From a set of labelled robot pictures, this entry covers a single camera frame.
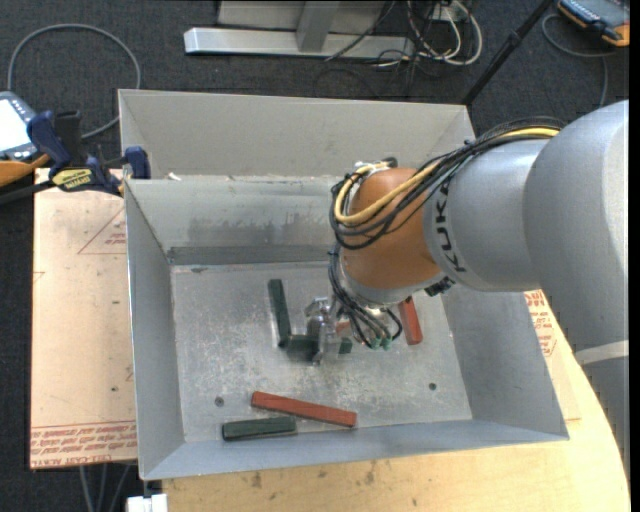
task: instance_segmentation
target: gray bin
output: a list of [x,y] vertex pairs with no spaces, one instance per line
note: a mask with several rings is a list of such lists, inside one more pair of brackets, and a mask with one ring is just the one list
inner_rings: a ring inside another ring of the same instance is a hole
[[[520,293],[416,294],[416,346],[319,366],[277,347],[267,282],[283,280],[302,333],[304,307],[329,293],[338,176],[459,146],[473,136],[464,107],[121,91],[120,109],[123,148],[143,146],[154,177],[125,194],[143,479],[567,437]],[[256,390],[354,410],[358,425],[223,441],[222,423],[271,415],[250,407]]]

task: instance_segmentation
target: cardboard sheet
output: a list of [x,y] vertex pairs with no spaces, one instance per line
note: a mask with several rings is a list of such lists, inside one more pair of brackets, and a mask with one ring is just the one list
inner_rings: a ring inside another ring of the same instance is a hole
[[34,223],[30,467],[135,459],[124,202],[47,190]]
[[525,299],[531,313],[531,320],[538,335],[542,354],[547,362],[553,387],[558,395],[565,422],[580,419],[580,409],[576,401],[563,358],[556,351],[559,341],[566,343],[564,333],[549,307],[549,301],[541,290],[525,292]]

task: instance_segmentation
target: blue clamp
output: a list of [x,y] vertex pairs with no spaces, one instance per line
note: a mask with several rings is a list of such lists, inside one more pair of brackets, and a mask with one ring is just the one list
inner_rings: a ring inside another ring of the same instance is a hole
[[53,113],[50,110],[36,115],[27,123],[27,135],[40,153],[46,153],[53,160],[49,179],[71,162],[71,154],[53,128]]
[[125,149],[124,162],[131,166],[132,178],[137,180],[151,179],[151,166],[147,153],[140,146],[130,146]]
[[[69,166],[74,161],[74,157],[57,135],[52,121],[53,113],[45,111],[33,117],[27,124],[27,134],[33,145],[39,152],[46,153],[53,160],[49,170],[50,186],[57,186],[65,192],[96,190],[107,194],[121,195],[122,180],[113,176],[108,169],[104,169],[98,158],[88,156],[84,165]],[[127,148],[121,162],[130,165],[129,177],[151,178],[147,154],[140,146]]]

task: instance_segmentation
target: orange bar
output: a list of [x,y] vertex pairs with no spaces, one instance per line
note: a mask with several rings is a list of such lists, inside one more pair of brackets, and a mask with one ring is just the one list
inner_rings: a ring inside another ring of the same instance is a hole
[[294,398],[272,395],[255,391],[251,397],[251,405],[268,411],[284,412],[300,418],[322,421],[343,427],[354,427],[358,415],[355,412],[318,405],[311,402],[303,402]]
[[407,345],[417,345],[422,342],[422,329],[418,321],[418,313],[413,303],[413,298],[403,300],[398,304],[398,312],[400,313],[400,321],[404,337],[407,339]]

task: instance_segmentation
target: green block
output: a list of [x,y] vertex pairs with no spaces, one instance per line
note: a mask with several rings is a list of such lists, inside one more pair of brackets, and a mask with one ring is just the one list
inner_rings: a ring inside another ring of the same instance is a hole
[[271,299],[271,305],[276,314],[276,323],[278,324],[278,336],[280,338],[278,345],[285,348],[291,335],[291,322],[289,321],[289,309],[287,308],[287,299],[284,295],[282,280],[271,279],[268,283],[268,288],[269,298]]
[[306,334],[292,334],[289,336],[287,350],[310,350],[314,353],[318,352],[318,337],[308,336]]
[[296,433],[296,420],[290,416],[232,421],[222,425],[222,439],[225,441],[293,435]]
[[349,338],[342,338],[340,341],[340,350],[338,350],[338,354],[350,354],[351,349],[353,348],[353,342]]

